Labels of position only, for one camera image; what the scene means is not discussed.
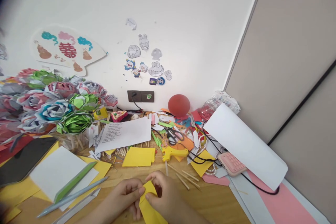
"white paper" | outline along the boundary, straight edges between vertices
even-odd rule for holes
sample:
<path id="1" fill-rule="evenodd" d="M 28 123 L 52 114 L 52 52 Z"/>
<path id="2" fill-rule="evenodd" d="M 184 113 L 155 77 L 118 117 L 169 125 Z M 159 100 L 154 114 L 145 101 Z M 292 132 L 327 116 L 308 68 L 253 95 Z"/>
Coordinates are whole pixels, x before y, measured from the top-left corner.
<path id="1" fill-rule="evenodd" d="M 57 220 L 55 220 L 52 224 L 64 224 L 64 223 L 66 223 L 68 220 L 70 220 L 70 218 L 72 216 L 74 216 L 83 207 L 85 207 L 94 198 L 96 198 L 99 191 L 100 191 L 100 188 L 94 190 L 92 193 L 90 193 L 88 196 L 86 196 L 84 199 L 82 199 L 80 202 L 78 202 L 73 208 L 71 208 L 69 211 L 67 211 L 65 214 L 63 214 L 61 217 L 59 217 Z"/>
<path id="2" fill-rule="evenodd" d="M 286 163 L 225 104 L 204 128 L 269 188 L 277 189 L 288 171 Z"/>
<path id="3" fill-rule="evenodd" d="M 149 141 L 151 139 L 151 121 L 144 117 L 106 125 L 96 151 L 109 151 Z"/>
<path id="4" fill-rule="evenodd" d="M 51 201 L 54 201 L 58 191 L 73 179 L 86 165 L 87 163 L 62 146 L 39 163 L 31 172 L 30 178 Z M 92 168 L 70 191 L 69 195 L 87 187 L 97 175 L 98 171 Z M 70 201 L 61 206 L 60 210 L 64 211 L 72 202 L 73 201 Z"/>

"wooden stick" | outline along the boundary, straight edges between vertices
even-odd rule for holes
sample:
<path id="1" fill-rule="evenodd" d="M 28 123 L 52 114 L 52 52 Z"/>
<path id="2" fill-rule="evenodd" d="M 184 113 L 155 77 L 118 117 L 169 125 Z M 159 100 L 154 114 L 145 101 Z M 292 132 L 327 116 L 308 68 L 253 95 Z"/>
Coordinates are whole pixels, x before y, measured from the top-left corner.
<path id="1" fill-rule="evenodd" d="M 196 180 L 197 182 L 199 182 L 199 179 L 198 179 L 198 178 L 195 178 L 194 176 L 190 175 L 189 173 L 187 173 L 187 172 L 184 171 L 184 170 L 182 170 L 182 172 L 183 172 L 185 175 L 187 175 L 187 176 L 191 177 L 192 179 Z"/>
<path id="2" fill-rule="evenodd" d="M 173 166 L 171 166 L 170 164 L 167 164 L 170 168 L 172 168 L 174 171 L 176 171 L 178 174 L 180 174 L 182 177 L 184 177 L 186 180 L 188 180 L 191 184 L 193 184 L 194 186 L 196 186 L 196 188 L 198 190 L 201 190 L 201 187 L 196 184 L 194 181 L 192 181 L 190 178 L 188 178 L 186 175 L 184 175 L 182 172 L 179 172 L 178 170 L 176 170 Z"/>
<path id="3" fill-rule="evenodd" d="M 182 184 L 184 184 L 184 186 L 188 189 L 188 191 L 190 190 L 189 186 L 184 182 L 184 180 L 180 177 L 180 175 L 178 175 L 177 173 L 175 173 L 176 176 L 179 178 L 179 180 L 181 180 Z"/>

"rabbit sticker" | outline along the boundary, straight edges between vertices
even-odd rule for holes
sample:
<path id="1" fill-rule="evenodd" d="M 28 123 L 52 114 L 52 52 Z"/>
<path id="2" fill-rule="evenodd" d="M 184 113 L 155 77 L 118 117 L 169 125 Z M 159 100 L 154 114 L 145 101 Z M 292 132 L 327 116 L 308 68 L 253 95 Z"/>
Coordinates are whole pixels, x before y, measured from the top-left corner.
<path id="1" fill-rule="evenodd" d="M 162 57 L 162 52 L 161 52 L 161 50 L 155 48 L 155 49 L 152 51 L 152 57 L 153 57 L 153 60 L 160 60 L 160 58 Z"/>
<path id="2" fill-rule="evenodd" d="M 140 51 L 140 48 L 136 45 L 130 45 L 128 47 L 128 52 L 127 52 L 127 55 L 129 58 L 137 58 L 137 57 L 140 57 L 141 55 L 141 51 Z"/>
<path id="3" fill-rule="evenodd" d="M 163 74 L 163 72 L 163 66 L 160 65 L 159 61 L 152 62 L 152 67 L 148 70 L 148 73 L 153 77 L 160 76 Z"/>
<path id="4" fill-rule="evenodd" d="M 141 49 L 148 49 L 149 48 L 149 41 L 147 39 L 147 35 L 144 34 L 143 37 L 141 34 L 139 34 L 139 45 Z"/>
<path id="5" fill-rule="evenodd" d="M 170 81 L 172 79 L 172 73 L 170 70 L 168 70 L 167 72 L 164 73 L 166 78 L 167 78 L 167 81 Z"/>

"cartoon sticker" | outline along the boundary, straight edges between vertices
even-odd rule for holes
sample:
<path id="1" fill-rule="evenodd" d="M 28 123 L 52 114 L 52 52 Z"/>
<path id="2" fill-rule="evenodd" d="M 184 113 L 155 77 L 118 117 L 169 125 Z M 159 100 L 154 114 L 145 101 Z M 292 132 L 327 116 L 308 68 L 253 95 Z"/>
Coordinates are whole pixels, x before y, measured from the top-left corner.
<path id="1" fill-rule="evenodd" d="M 162 57 L 162 52 L 160 49 L 155 48 L 152 51 L 152 56 L 153 56 L 153 60 L 160 60 L 160 58 Z"/>
<path id="2" fill-rule="evenodd" d="M 130 45 L 128 47 L 128 53 L 129 58 L 137 58 L 141 55 L 140 48 L 136 45 Z"/>
<path id="3" fill-rule="evenodd" d="M 125 70 L 134 70 L 135 69 L 135 61 L 130 61 L 129 59 L 126 59 L 126 65 L 125 65 Z"/>
<path id="4" fill-rule="evenodd" d="M 152 62 L 152 67 L 148 70 L 148 73 L 153 76 L 157 77 L 162 75 L 164 72 L 163 66 L 160 65 L 160 62 Z"/>
<path id="5" fill-rule="evenodd" d="M 140 71 L 139 71 L 139 69 L 138 68 L 134 68 L 133 74 L 134 74 L 135 78 L 139 78 L 140 77 Z"/>
<path id="6" fill-rule="evenodd" d="M 170 81 L 172 79 L 172 73 L 170 70 L 168 70 L 167 72 L 164 73 L 167 80 Z"/>
<path id="7" fill-rule="evenodd" d="M 150 78 L 149 79 L 149 84 L 156 86 L 156 79 L 155 78 Z"/>
<path id="8" fill-rule="evenodd" d="M 140 72 L 147 72 L 148 67 L 145 65 L 145 63 L 143 63 L 142 61 L 140 62 Z"/>
<path id="9" fill-rule="evenodd" d="M 143 37 L 141 34 L 139 34 L 139 45 L 141 49 L 148 49 L 149 48 L 149 41 L 147 39 L 147 35 L 144 34 Z"/>
<path id="10" fill-rule="evenodd" d="M 156 84 L 157 85 L 164 85 L 166 83 L 165 79 L 163 77 L 159 77 L 157 80 L 156 80 Z"/>

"pink paper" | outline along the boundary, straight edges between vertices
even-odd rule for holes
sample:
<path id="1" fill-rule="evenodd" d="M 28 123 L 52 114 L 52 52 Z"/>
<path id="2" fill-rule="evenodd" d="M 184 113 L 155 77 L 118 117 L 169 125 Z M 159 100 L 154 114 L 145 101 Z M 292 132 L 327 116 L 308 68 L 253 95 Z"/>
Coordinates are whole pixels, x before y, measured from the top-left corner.
<path id="1" fill-rule="evenodd" d="M 247 173 L 254 184 L 265 191 L 272 191 L 251 171 L 248 170 Z M 257 190 L 276 224 L 317 224 L 316 220 L 283 183 L 280 184 L 280 191 L 277 195 L 269 195 Z"/>
<path id="2" fill-rule="evenodd" d="M 205 183 L 209 184 L 218 184 L 221 186 L 228 186 L 230 184 L 230 180 L 228 180 L 227 178 L 222 177 L 219 179 L 215 175 L 204 174 L 202 176 L 202 179 L 204 180 Z"/>

